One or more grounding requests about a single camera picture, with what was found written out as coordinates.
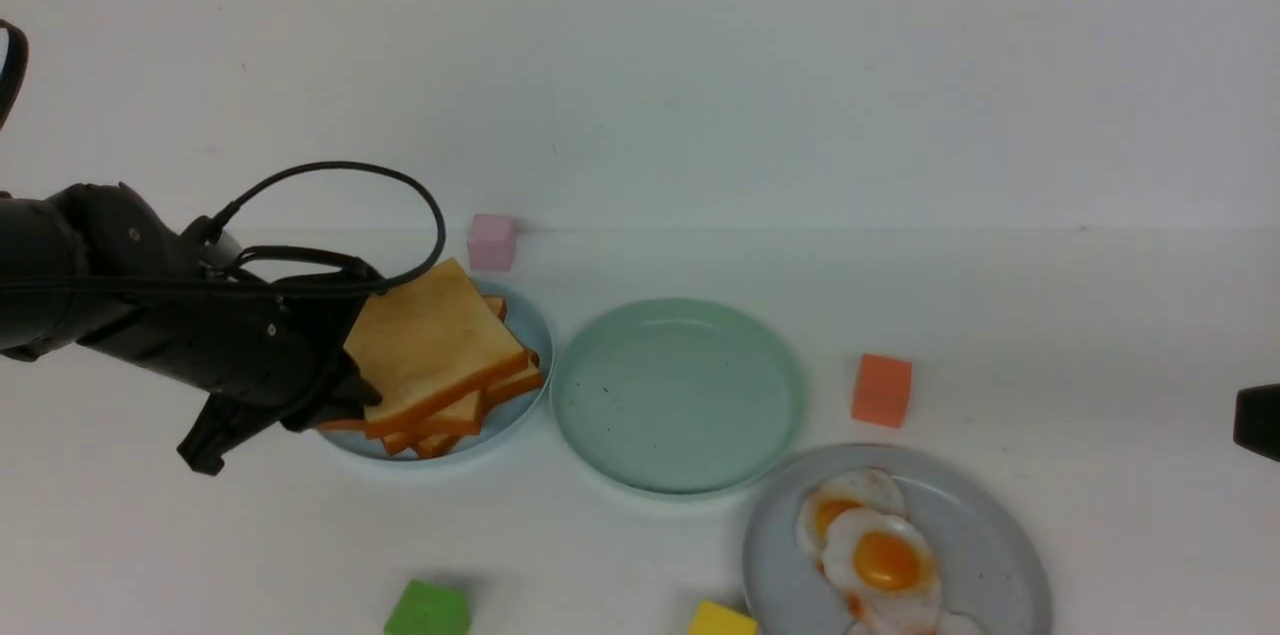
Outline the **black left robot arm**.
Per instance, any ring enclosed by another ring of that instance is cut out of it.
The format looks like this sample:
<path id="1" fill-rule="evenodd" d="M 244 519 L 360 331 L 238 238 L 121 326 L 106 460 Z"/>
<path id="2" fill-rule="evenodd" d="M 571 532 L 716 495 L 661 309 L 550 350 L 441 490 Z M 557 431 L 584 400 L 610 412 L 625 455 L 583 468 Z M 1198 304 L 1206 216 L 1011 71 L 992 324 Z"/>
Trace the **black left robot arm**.
<path id="1" fill-rule="evenodd" d="M 195 230 L 172 230 L 125 186 L 3 197 L 3 356 L 33 362 L 79 344 L 205 392 L 177 451 L 209 476 L 274 425 L 358 424 L 380 396 L 343 344 L 362 296 L 302 287 L 370 280 L 369 266 L 264 280 L 220 271 Z"/>

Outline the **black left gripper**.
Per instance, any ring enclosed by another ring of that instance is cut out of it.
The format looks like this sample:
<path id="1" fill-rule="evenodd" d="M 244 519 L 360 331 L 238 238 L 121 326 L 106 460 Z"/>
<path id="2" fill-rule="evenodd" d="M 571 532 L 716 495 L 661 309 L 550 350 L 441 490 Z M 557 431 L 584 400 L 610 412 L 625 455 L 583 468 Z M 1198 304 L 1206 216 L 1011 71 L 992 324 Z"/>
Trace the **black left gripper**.
<path id="1" fill-rule="evenodd" d="M 383 402 L 343 343 L 364 294 L 303 298 L 297 287 L 365 284 L 378 271 L 348 255 L 285 255 L 330 268 L 283 278 L 283 294 L 178 296 L 143 303 L 81 339 L 84 348 L 210 394 L 177 447 L 197 474 L 216 476 L 227 453 L 283 417 L 291 433 L 362 433 Z"/>

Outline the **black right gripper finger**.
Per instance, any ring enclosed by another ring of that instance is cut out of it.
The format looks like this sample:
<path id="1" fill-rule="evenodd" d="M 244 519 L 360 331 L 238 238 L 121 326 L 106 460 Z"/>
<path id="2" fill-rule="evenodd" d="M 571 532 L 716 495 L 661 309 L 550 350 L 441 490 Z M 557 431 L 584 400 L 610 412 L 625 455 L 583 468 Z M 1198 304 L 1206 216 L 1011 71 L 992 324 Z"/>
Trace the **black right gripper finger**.
<path id="1" fill-rule="evenodd" d="M 1280 385 L 1240 389 L 1235 398 L 1233 442 L 1272 462 L 1280 461 Z"/>

